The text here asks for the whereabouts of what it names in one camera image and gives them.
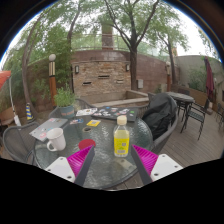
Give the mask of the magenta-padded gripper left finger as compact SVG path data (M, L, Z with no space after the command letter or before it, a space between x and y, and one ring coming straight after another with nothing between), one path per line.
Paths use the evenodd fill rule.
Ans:
M83 186L94 155L94 146L90 145L68 158L59 157L46 168L46 171Z

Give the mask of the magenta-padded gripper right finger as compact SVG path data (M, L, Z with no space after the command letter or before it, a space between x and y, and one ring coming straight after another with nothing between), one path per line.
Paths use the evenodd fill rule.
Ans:
M131 155L144 185L182 169L182 166L167 154L157 155L137 145L131 146Z

